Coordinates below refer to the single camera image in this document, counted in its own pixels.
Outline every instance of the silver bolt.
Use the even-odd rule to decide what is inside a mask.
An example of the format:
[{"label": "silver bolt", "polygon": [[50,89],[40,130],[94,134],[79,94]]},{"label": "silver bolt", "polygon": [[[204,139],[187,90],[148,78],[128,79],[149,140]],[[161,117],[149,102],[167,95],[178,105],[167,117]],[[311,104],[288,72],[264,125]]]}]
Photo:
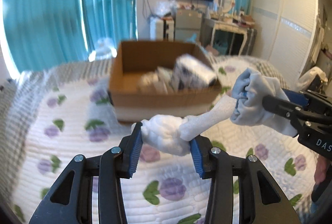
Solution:
[{"label": "silver bolt", "polygon": [[254,155],[254,154],[251,154],[249,157],[248,157],[249,161],[251,162],[256,162],[257,161],[257,157]]},{"label": "silver bolt", "polygon": [[113,154],[118,154],[118,153],[121,152],[121,148],[118,147],[118,146],[115,146],[115,147],[113,147],[113,148],[111,149],[111,152],[112,152]]},{"label": "silver bolt", "polygon": [[78,154],[77,156],[75,156],[75,158],[74,158],[74,160],[76,161],[76,162],[81,162],[82,160],[83,160],[83,156],[81,155],[81,154]]},{"label": "silver bolt", "polygon": [[219,147],[212,147],[211,152],[214,154],[219,154],[221,152],[221,149]]}]

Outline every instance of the triangular cutout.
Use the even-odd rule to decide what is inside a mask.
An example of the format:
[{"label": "triangular cutout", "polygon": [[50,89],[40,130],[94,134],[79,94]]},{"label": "triangular cutout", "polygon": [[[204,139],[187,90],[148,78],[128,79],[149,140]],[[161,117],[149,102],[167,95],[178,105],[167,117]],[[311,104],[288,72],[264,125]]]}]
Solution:
[{"label": "triangular cutout", "polygon": [[68,205],[70,200],[71,187],[73,185],[75,172],[72,170],[62,181],[61,185],[57,188],[51,197],[51,202]]},{"label": "triangular cutout", "polygon": [[262,203],[268,205],[280,202],[281,199],[279,194],[260,170],[257,172],[257,177],[261,191]]}]

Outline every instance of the bed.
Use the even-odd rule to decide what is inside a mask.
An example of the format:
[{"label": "bed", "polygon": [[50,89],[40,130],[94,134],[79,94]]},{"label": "bed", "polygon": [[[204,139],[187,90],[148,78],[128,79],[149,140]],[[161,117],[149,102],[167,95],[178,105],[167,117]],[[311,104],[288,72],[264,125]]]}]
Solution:
[{"label": "bed", "polygon": [[[230,93],[238,75],[249,66],[278,78],[288,89],[266,61],[249,56],[208,57],[227,89],[223,93]],[[66,64],[22,73],[19,80],[4,85],[0,93],[0,192],[23,223],[29,222],[48,188],[76,154],[100,155],[130,134],[131,126],[119,124],[105,101],[111,66],[110,60]],[[265,126],[236,126],[230,120],[203,135],[231,155],[257,155],[301,221],[309,218],[315,153]],[[97,177],[93,184],[93,221],[97,223]],[[190,155],[172,156],[144,145],[137,172],[132,179],[122,180],[128,223],[203,223],[209,187],[210,181],[195,173]],[[238,223],[238,206],[235,177],[233,223]]]}]

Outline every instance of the green leaf print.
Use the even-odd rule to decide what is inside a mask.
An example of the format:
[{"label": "green leaf print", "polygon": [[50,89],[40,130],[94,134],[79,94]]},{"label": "green leaf print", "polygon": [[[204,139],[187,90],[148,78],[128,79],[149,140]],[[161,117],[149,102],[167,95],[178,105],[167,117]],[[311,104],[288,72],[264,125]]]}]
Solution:
[{"label": "green leaf print", "polygon": [[67,98],[65,95],[59,95],[58,96],[58,105],[61,105],[66,99]]},{"label": "green leaf print", "polygon": [[42,189],[40,192],[40,198],[43,199],[46,196],[48,191],[49,191],[49,188],[47,188],[47,187]]},{"label": "green leaf print", "polygon": [[222,75],[226,75],[226,71],[224,70],[223,67],[219,68],[219,73],[222,74]]},{"label": "green leaf print", "polygon": [[25,223],[24,215],[22,213],[21,208],[18,205],[14,205],[14,212],[15,215],[19,218],[19,220],[23,223]]},{"label": "green leaf print", "polygon": [[254,154],[254,149],[250,148],[246,154],[246,157],[251,155],[251,154]]},{"label": "green leaf print", "polygon": [[191,216],[187,216],[186,218],[181,219],[178,224],[194,224],[197,220],[199,220],[201,214],[195,214]]},{"label": "green leaf print", "polygon": [[55,124],[61,132],[63,131],[64,121],[62,119],[53,120],[53,124]]},{"label": "green leaf print", "polygon": [[230,86],[225,86],[221,88],[221,92],[220,95],[223,95],[224,93],[226,93],[228,90],[232,89],[232,87]]},{"label": "green leaf print", "polygon": [[103,121],[100,121],[98,119],[92,119],[85,124],[84,128],[85,130],[89,130],[89,129],[95,129],[97,126],[103,126],[103,125],[105,125]]},{"label": "green leaf print", "polygon": [[293,164],[292,158],[287,160],[284,170],[286,173],[290,174],[291,176],[295,176],[296,170],[295,170],[295,164]]},{"label": "green leaf print", "polygon": [[52,173],[56,173],[57,169],[60,168],[61,160],[56,155],[52,155],[51,161],[52,161]]},{"label": "green leaf print", "polygon": [[296,196],[294,196],[293,198],[291,198],[289,201],[290,201],[290,204],[294,207],[299,200],[301,200],[302,198],[302,194],[297,194]]},{"label": "green leaf print", "polygon": [[212,146],[213,147],[219,147],[221,150],[226,152],[226,148],[221,142],[212,141]]},{"label": "green leaf print", "polygon": [[152,181],[143,192],[144,198],[153,205],[158,205],[160,203],[159,198],[156,196],[159,194],[158,181]]},{"label": "green leaf print", "polygon": [[233,192],[234,194],[239,194],[239,180],[236,180],[233,184]]},{"label": "green leaf print", "polygon": [[104,97],[101,100],[96,101],[96,105],[108,104],[110,103],[108,97]]}]

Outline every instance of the quilted bedspread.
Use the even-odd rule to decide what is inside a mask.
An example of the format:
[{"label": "quilted bedspread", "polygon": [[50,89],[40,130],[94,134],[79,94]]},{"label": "quilted bedspread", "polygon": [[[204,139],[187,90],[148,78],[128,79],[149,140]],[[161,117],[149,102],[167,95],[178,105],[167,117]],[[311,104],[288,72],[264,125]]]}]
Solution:
[{"label": "quilted bedspread", "polygon": [[[247,60],[213,63],[229,94]],[[25,139],[25,159],[14,188],[13,210],[28,223],[49,187],[76,154],[100,155],[129,135],[108,102],[107,76],[83,79],[53,88],[41,100]],[[225,120],[203,133],[231,155],[255,154],[281,186],[302,220],[309,214],[316,157],[296,139],[265,126],[237,126]],[[210,180],[196,174],[191,155],[177,157],[143,145],[137,172],[122,179],[128,223],[203,223]],[[93,181],[93,221],[98,222],[98,177]],[[239,218],[238,181],[234,178],[234,217]]]}]

